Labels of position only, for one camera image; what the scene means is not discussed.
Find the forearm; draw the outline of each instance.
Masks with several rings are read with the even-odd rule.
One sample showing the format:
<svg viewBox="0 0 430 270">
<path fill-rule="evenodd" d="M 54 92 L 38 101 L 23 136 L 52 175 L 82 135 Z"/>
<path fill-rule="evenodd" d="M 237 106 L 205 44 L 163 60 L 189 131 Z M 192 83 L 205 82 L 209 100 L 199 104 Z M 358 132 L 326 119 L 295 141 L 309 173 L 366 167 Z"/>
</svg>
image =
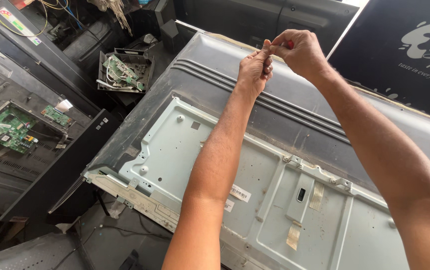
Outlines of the forearm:
<svg viewBox="0 0 430 270">
<path fill-rule="evenodd" d="M 255 99 L 237 84 L 217 125 L 198 155 L 183 200 L 225 202 L 236 176 L 243 135 Z"/>
<path fill-rule="evenodd" d="M 335 112 L 363 167 L 387 203 L 430 198 L 430 160 L 405 133 L 334 70 L 313 83 Z"/>
</svg>

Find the electronic component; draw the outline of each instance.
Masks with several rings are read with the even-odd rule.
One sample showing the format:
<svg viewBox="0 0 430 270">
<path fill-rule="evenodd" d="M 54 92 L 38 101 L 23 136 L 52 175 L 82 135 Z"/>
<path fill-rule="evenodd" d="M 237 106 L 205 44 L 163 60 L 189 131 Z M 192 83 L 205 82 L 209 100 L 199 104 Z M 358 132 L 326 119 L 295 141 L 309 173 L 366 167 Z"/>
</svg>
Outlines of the electronic component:
<svg viewBox="0 0 430 270">
<path fill-rule="evenodd" d="M 5 133 L 0 134 L 0 141 L 8 142 L 8 140 L 11 139 L 10 136 L 8 136 Z"/>
<path fill-rule="evenodd" d="M 52 107 L 51 105 L 48 105 L 42 112 L 46 118 L 54 121 L 57 124 L 60 124 L 62 126 L 66 126 L 70 121 L 71 118 L 68 117 L 65 114 L 62 114 L 60 111 Z"/>
<path fill-rule="evenodd" d="M 143 84 L 137 82 L 138 76 L 135 72 L 130 69 L 125 63 L 118 59 L 115 55 L 110 56 L 104 63 L 103 66 L 106 68 L 107 80 L 113 82 L 113 86 L 127 87 L 133 86 L 136 89 L 143 91 Z M 145 70 L 146 66 L 139 65 L 137 70 Z"/>
<path fill-rule="evenodd" d="M 24 154 L 38 140 L 27 132 L 36 120 L 13 105 L 0 113 L 0 145 Z"/>
</svg>

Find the hand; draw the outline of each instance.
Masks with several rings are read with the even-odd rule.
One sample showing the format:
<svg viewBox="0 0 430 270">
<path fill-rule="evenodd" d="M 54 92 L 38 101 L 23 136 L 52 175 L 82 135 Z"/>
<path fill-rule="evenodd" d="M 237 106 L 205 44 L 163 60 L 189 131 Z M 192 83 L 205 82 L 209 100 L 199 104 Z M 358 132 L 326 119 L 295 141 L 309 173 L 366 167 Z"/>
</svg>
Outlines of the hand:
<svg viewBox="0 0 430 270">
<path fill-rule="evenodd" d="M 288 41 L 294 44 L 288 49 Z M 333 71 L 318 43 L 317 36 L 308 30 L 285 30 L 270 46 L 270 54 L 285 61 L 293 72 L 312 82 L 320 75 Z"/>
<path fill-rule="evenodd" d="M 236 83 L 238 87 L 235 88 L 248 94 L 253 100 L 260 95 L 265 83 L 273 76 L 273 60 L 269 55 L 270 40 L 266 39 L 261 50 L 250 53 L 240 62 Z"/>
</svg>

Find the barcode label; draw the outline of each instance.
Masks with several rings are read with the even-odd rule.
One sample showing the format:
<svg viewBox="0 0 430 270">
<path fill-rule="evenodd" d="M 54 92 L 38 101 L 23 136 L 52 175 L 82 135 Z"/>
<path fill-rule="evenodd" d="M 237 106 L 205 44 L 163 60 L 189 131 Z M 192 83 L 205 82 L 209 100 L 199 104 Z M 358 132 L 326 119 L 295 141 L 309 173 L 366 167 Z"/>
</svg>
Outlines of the barcode label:
<svg viewBox="0 0 430 270">
<path fill-rule="evenodd" d="M 251 193 L 247 192 L 246 190 L 235 184 L 233 184 L 232 189 L 230 190 L 230 194 L 245 202 L 248 202 L 251 197 Z"/>
<path fill-rule="evenodd" d="M 226 202 L 225 202 L 225 210 L 227 210 L 228 212 L 231 212 L 232 211 L 232 208 L 233 208 L 233 205 L 235 205 L 235 203 L 234 202 L 232 202 L 231 200 L 229 200 L 229 199 L 226 199 Z"/>
</svg>

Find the main board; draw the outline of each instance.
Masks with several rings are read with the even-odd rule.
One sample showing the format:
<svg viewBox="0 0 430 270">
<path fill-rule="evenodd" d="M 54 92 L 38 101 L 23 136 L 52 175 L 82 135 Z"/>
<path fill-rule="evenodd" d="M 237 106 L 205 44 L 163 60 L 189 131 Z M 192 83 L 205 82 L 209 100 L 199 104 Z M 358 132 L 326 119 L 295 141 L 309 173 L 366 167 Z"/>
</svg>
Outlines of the main board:
<svg viewBox="0 0 430 270">
<path fill-rule="evenodd" d="M 0 113 L 0 145 L 24 154 L 38 139 L 27 132 L 36 120 L 9 105 Z"/>
<path fill-rule="evenodd" d="M 66 126 L 70 121 L 71 118 L 68 117 L 65 114 L 62 114 L 57 109 L 55 109 L 53 106 L 48 105 L 42 112 L 46 118 L 56 122 L 57 124 L 60 124 L 62 126 Z"/>
</svg>

